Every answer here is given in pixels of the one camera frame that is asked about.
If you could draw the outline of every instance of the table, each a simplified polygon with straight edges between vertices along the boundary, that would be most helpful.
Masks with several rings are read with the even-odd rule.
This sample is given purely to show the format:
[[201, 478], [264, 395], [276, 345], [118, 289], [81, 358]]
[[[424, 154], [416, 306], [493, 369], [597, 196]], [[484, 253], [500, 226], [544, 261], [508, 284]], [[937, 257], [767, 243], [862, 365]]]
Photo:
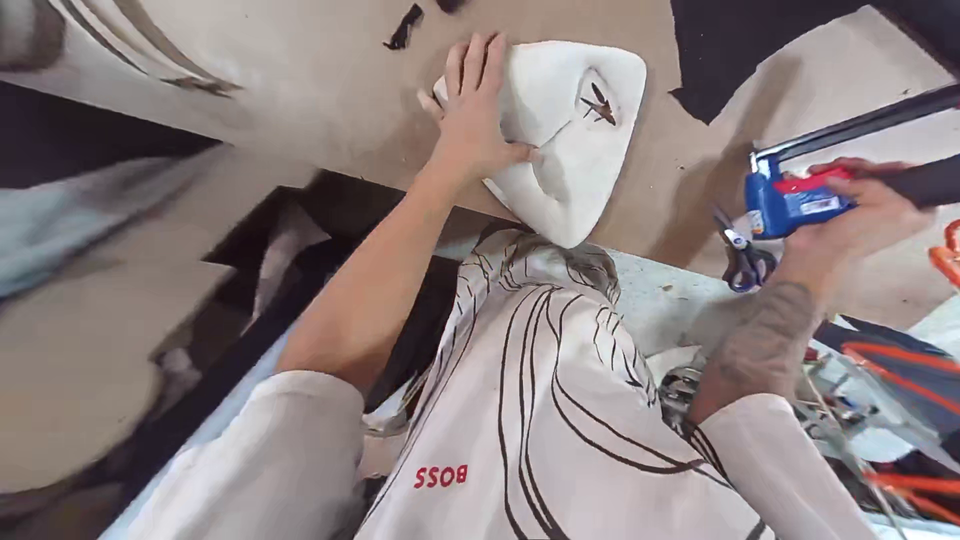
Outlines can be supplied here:
[[[950, 82], [908, 37], [864, 8], [771, 57], [706, 126], [667, 93], [681, 84], [669, 0], [474, 0], [454, 16], [422, 0], [425, 18], [410, 47], [396, 52], [381, 41], [406, 3], [139, 1], [184, 55], [243, 89], [225, 99], [168, 86], [130, 70], [74, 27], [60, 63], [2, 79], [400, 189], [410, 185], [437, 136], [416, 89], [432, 85], [447, 48], [471, 31], [636, 52], [649, 67], [644, 104], [589, 241], [712, 276], [722, 274], [726, 258], [707, 204], [742, 209], [738, 186], [751, 141], [778, 142]], [[960, 116], [943, 113], [921, 128], [908, 125], [900, 135], [873, 135], [829, 152], [938, 159], [960, 145], [958, 126]], [[512, 217], [480, 184], [459, 204]], [[901, 328], [929, 313], [952, 292], [925, 263], [925, 248], [937, 236], [868, 261], [871, 278], [858, 275], [840, 308]], [[883, 279], [873, 280], [878, 270]]]

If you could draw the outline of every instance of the white sleeve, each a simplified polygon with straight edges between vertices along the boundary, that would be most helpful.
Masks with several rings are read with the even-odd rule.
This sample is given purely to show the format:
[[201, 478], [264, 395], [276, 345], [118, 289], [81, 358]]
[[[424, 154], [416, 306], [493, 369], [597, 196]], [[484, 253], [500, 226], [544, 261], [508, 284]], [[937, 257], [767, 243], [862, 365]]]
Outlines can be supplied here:
[[778, 538], [876, 538], [783, 397], [737, 400], [707, 418], [690, 442]]
[[363, 406], [330, 375], [264, 380], [220, 438], [177, 456], [130, 538], [330, 537], [358, 503]]

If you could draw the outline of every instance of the right hand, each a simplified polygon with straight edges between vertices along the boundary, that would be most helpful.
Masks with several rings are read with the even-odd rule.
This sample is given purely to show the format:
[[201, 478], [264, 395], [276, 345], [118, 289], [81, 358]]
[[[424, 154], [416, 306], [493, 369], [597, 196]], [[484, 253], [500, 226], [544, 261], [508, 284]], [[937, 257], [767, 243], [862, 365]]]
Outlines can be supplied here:
[[457, 43], [446, 60], [446, 108], [419, 91], [420, 105], [440, 126], [427, 168], [436, 166], [456, 185], [489, 178], [539, 157], [535, 146], [510, 144], [500, 133], [499, 94], [509, 44], [503, 34], [474, 34]]
[[917, 209], [889, 186], [872, 178], [876, 174], [907, 169], [910, 165], [899, 161], [873, 163], [840, 158], [813, 165], [809, 173], [819, 174], [836, 167], [851, 171], [855, 180], [828, 178], [827, 186], [856, 202], [856, 208], [826, 223], [800, 227], [786, 239], [788, 253], [813, 250], [839, 260], [857, 260], [909, 238], [933, 223], [934, 210]]

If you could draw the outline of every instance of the blue glue gun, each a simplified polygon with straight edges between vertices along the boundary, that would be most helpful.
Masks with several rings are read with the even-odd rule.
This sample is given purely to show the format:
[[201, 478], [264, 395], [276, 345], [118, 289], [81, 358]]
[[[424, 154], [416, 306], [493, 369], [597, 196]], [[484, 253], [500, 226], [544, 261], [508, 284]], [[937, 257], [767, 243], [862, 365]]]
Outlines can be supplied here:
[[[803, 225], [823, 223], [854, 206], [852, 201], [825, 185], [827, 177], [852, 179], [850, 171], [835, 168], [808, 178], [785, 179], [780, 172], [783, 161], [958, 106], [960, 85], [945, 86], [753, 152], [744, 200], [754, 239], [789, 236]], [[957, 203], [960, 202], [960, 155], [882, 175], [879, 179], [917, 208]]]

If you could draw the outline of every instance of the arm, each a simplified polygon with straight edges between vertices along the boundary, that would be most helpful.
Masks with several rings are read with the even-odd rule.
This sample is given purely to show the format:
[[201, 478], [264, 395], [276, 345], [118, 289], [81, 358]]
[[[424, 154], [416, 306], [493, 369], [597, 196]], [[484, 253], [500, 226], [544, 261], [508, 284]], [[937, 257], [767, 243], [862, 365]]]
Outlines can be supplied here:
[[[869, 174], [899, 164], [838, 160]], [[787, 239], [773, 279], [710, 357], [688, 420], [691, 437], [763, 521], [784, 540], [874, 538], [856, 503], [801, 429], [788, 400], [804, 351], [849, 265], [929, 224], [876, 180], [831, 181], [858, 207]]]
[[457, 193], [535, 155], [500, 134], [506, 48], [504, 36], [453, 47], [446, 111], [421, 96], [441, 127], [430, 161], [304, 312], [281, 373], [257, 385], [220, 437], [174, 459], [131, 538], [315, 539], [346, 524], [356, 508], [361, 393], [390, 356]]
[[403, 201], [300, 317], [278, 371], [327, 373], [361, 392], [376, 382], [461, 188], [536, 155], [528, 145], [508, 144], [500, 133], [497, 95], [506, 49], [503, 35], [474, 35], [450, 50], [446, 110], [419, 93], [441, 129], [433, 156]]
[[[840, 159], [810, 172], [838, 166], [858, 176], [906, 167]], [[880, 181], [830, 179], [829, 186], [855, 200], [857, 208], [827, 223], [802, 227], [786, 239], [780, 267], [710, 357], [687, 417], [691, 422], [700, 424], [724, 406], [755, 394], [792, 400], [806, 345], [847, 268], [931, 223], [930, 212], [917, 210]]]

